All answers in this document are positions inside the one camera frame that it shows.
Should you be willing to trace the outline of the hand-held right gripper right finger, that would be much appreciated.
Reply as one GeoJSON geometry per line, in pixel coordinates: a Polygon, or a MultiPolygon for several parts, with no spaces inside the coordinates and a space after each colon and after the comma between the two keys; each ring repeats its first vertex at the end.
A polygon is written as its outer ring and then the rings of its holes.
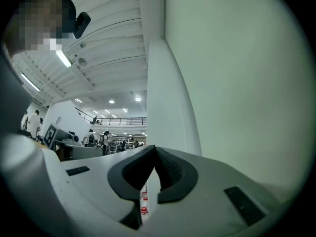
{"type": "Polygon", "coordinates": [[[180,201],[159,204],[144,224],[150,237],[262,237],[277,221],[281,204],[263,186],[230,165],[167,148],[190,163],[195,187],[180,201]]]}

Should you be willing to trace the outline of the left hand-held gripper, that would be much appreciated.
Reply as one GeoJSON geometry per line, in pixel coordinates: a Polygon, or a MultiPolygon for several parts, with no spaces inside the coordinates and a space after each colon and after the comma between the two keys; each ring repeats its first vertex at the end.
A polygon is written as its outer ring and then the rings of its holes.
{"type": "MultiPolygon", "coordinates": [[[[56,141],[62,144],[75,145],[79,142],[79,137],[73,132],[62,130],[57,124],[52,122],[43,137],[43,142],[48,149],[55,150],[56,141]]],[[[72,160],[103,156],[103,150],[96,147],[65,146],[65,153],[72,160]]]]}

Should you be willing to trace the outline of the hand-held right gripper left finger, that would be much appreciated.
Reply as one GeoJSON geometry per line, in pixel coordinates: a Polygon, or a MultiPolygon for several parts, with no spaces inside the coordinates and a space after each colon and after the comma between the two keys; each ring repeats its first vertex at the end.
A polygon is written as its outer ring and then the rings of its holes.
{"type": "Polygon", "coordinates": [[[49,153],[49,178],[68,215],[78,222],[142,226],[140,193],[156,157],[154,146],[61,162],[49,153]]]}

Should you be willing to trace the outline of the black balcony railing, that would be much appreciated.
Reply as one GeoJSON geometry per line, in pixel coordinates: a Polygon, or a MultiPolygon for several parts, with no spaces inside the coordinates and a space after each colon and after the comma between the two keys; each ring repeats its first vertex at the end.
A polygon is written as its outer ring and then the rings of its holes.
{"type": "Polygon", "coordinates": [[[141,115],[130,115],[128,109],[101,109],[92,111],[82,111],[75,107],[79,116],[84,122],[92,123],[92,120],[97,116],[97,122],[94,125],[109,125],[109,126],[145,126],[147,125],[147,117],[141,115]]]}

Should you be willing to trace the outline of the group of ceiling lights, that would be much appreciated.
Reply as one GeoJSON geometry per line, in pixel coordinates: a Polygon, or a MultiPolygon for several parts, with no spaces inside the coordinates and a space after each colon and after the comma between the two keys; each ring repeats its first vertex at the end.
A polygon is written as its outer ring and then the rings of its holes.
{"type": "Polygon", "coordinates": [[[99,118],[141,118],[147,116],[147,103],[141,96],[112,94],[73,101],[74,106],[99,118]]]}

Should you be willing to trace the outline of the fluorescent tube light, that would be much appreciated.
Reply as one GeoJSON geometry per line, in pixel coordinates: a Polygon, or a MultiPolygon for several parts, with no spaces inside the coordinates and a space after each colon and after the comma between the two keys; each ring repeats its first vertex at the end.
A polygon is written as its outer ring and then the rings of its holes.
{"type": "Polygon", "coordinates": [[[24,73],[21,73],[21,76],[22,76],[22,78],[23,78],[32,88],[34,88],[37,92],[40,91],[40,89],[39,89],[34,83],[32,83],[32,82],[28,79],[28,77],[25,76],[24,73]]]}
{"type": "Polygon", "coordinates": [[[63,50],[56,50],[56,55],[59,57],[61,62],[65,65],[66,68],[69,68],[72,66],[72,61],[69,59],[69,57],[63,52],[63,50]]]}

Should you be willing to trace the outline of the person's dark grey shirt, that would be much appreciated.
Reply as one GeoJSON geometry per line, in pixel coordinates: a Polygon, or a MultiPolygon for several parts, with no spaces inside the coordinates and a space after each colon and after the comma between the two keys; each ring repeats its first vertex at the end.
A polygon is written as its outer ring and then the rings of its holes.
{"type": "Polygon", "coordinates": [[[32,101],[11,66],[6,50],[0,47],[0,136],[16,133],[32,101]]]}

